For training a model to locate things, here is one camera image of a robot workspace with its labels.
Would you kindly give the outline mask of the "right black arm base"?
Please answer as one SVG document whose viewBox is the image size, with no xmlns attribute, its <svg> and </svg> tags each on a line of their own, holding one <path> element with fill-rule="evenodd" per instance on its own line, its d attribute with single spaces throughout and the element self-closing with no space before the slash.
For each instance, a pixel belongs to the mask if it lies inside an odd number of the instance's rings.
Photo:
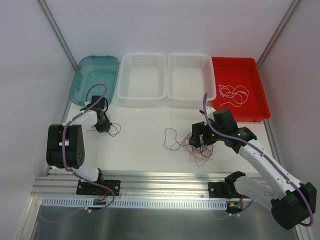
<svg viewBox="0 0 320 240">
<path fill-rule="evenodd" d="M 245 173 L 241 171 L 236 171 L 224 178 L 224 181 L 208 182 L 207 191 L 209 198 L 225 198 L 225 199 L 235 199 L 244 197 L 249 199 L 248 196 L 239 194 L 235 188 L 235 182 L 241 180 L 251 180 Z"/>
</svg>

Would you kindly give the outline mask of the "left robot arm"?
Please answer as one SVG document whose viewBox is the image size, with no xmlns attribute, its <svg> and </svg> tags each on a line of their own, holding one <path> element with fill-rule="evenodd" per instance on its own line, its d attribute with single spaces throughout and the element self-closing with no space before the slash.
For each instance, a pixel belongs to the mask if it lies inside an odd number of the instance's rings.
<svg viewBox="0 0 320 240">
<path fill-rule="evenodd" d="M 109 132 L 112 123 L 106 114 L 108 107 L 105 97 L 94 95 L 71 120 L 48 128 L 47 164 L 65 169 L 82 182 L 87 182 L 87 188 L 95 195 L 104 191 L 105 182 L 101 170 L 85 160 L 84 131 Z"/>
</svg>

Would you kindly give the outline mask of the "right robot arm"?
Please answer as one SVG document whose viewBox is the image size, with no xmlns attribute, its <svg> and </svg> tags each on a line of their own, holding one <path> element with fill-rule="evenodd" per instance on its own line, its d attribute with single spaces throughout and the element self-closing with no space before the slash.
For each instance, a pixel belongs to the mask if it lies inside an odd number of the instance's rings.
<svg viewBox="0 0 320 240">
<path fill-rule="evenodd" d="M 215 110 L 203 106 L 199 112 L 205 120 L 191 126 L 189 145 L 199 148 L 224 142 L 236 154 L 249 162 L 266 180 L 264 186 L 241 171 L 224 179 L 223 187 L 214 190 L 223 198 L 244 195 L 268 209 L 284 229 L 297 225 L 312 226 L 317 204 L 317 190 L 310 183 L 302 183 L 265 152 L 257 136 L 247 127 L 238 127 L 228 109 Z"/>
</svg>

